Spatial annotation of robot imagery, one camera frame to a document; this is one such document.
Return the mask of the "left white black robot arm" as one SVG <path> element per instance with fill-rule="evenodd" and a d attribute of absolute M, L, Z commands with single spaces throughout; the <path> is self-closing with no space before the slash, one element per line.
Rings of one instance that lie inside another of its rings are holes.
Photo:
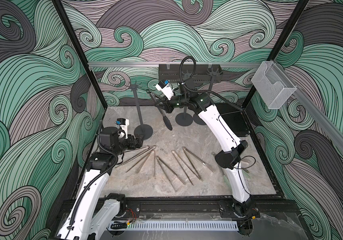
<path fill-rule="evenodd" d="M 88 159 L 83 184 L 69 216 L 54 237 L 56 240 L 99 240 L 118 214 L 123 214 L 123 195 L 110 194 L 97 210 L 97 203 L 118 157 L 127 150 L 142 147 L 143 138 L 127 132 L 126 119 L 118 119 L 115 127 L 98 131 L 98 150 Z"/>

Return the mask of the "black metal tongs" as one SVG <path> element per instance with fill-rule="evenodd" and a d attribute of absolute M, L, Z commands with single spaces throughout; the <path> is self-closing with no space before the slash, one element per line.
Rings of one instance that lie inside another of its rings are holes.
<path fill-rule="evenodd" d="M 166 128 L 170 131 L 173 130 L 172 124 L 170 123 L 168 117 L 165 115 L 165 113 L 163 112 L 163 110 L 157 106 L 156 103 L 156 98 L 155 98 L 155 94 L 153 92 L 151 92 L 149 89 L 146 90 L 146 92 L 150 95 L 150 98 L 153 100 L 154 105 L 156 106 L 156 108 L 158 109 L 158 111 L 160 112 L 163 122 L 166 126 Z"/>

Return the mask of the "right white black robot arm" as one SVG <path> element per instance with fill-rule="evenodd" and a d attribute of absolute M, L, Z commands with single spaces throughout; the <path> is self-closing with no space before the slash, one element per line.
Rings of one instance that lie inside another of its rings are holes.
<path fill-rule="evenodd" d="M 257 210 L 247 188 L 241 165 L 241 154 L 248 147 L 248 143 L 241 140 L 231 130 L 210 96 L 207 93 L 173 95 L 169 98 L 161 97 L 155 100 L 154 105 L 168 114 L 172 113 L 176 108 L 187 107 L 206 123 L 222 149 L 215 155 L 215 161 L 224 169 L 229 180 L 236 215 L 249 217 L 256 213 Z"/>

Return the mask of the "green metal tongs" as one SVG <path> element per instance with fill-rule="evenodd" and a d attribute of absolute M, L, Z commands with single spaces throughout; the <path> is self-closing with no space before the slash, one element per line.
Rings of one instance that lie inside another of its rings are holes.
<path fill-rule="evenodd" d="M 224 169 L 221 166 L 221 162 L 220 162 L 219 158 L 217 157 L 217 154 L 215 152 L 211 152 L 211 155 L 215 158 L 215 161 L 216 161 L 217 165 L 219 166 L 221 174 L 224 176 L 225 172 L 224 172 Z"/>

